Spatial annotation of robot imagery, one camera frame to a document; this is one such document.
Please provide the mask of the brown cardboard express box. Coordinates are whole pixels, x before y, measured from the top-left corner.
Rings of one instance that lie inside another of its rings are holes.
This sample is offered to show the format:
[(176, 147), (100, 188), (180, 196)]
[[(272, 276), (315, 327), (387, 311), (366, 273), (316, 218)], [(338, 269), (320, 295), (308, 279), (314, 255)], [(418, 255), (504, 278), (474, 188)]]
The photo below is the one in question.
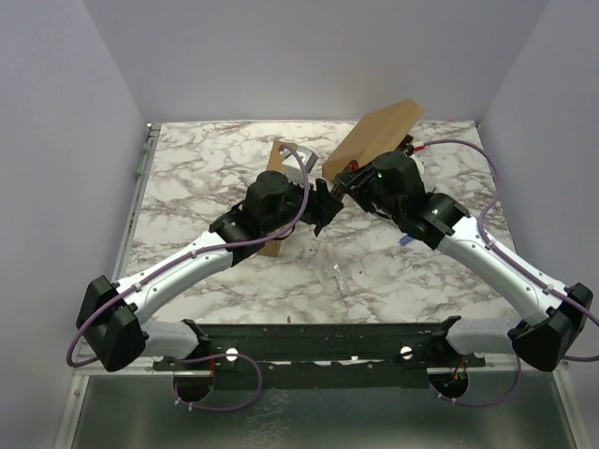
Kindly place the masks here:
[(334, 181), (351, 162), (366, 166), (383, 152), (395, 150), (423, 116), (425, 109), (413, 99), (365, 114), (322, 166), (322, 177)]

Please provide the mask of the taped brown cardboard box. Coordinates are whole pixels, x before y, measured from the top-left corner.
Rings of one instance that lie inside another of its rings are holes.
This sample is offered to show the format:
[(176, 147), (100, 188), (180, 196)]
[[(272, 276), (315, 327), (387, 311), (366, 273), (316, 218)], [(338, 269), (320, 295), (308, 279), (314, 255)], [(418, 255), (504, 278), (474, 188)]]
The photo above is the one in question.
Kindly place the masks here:
[(260, 210), (267, 214), (266, 226), (271, 226), (276, 219), (274, 214), (283, 206), (286, 182), (284, 180), (284, 157), (281, 150), (296, 150), (298, 144), (282, 140), (274, 140), (270, 150), (269, 161), (264, 176), (258, 176), (260, 189)]

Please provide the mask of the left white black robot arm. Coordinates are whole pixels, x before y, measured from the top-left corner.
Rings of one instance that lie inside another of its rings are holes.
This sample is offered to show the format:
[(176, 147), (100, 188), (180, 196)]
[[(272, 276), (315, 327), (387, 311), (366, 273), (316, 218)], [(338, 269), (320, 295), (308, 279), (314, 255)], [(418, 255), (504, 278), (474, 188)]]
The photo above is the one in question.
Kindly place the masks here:
[(196, 369), (207, 355), (198, 326), (188, 320), (149, 326), (152, 316), (198, 282), (282, 238), (299, 222), (319, 234), (342, 209), (341, 197), (323, 179), (300, 185), (280, 172), (264, 171), (243, 201), (171, 257), (118, 282), (105, 276), (92, 280), (76, 320), (77, 337), (88, 343), (108, 372), (123, 369), (142, 355), (176, 358), (183, 367)]

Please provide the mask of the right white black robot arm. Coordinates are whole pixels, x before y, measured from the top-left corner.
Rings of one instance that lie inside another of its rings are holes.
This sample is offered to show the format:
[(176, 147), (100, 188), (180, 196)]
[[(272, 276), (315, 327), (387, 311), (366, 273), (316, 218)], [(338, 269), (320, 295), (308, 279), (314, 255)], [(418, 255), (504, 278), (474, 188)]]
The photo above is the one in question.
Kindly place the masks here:
[(496, 319), (459, 318), (430, 343), (431, 358), (450, 366), (462, 355), (513, 354), (554, 370), (581, 333), (592, 303), (583, 284), (541, 274), (493, 239), (458, 201), (429, 192), (413, 158), (386, 152), (335, 178), (341, 192), (370, 213), (382, 212), (411, 238), (461, 263), (516, 311)]

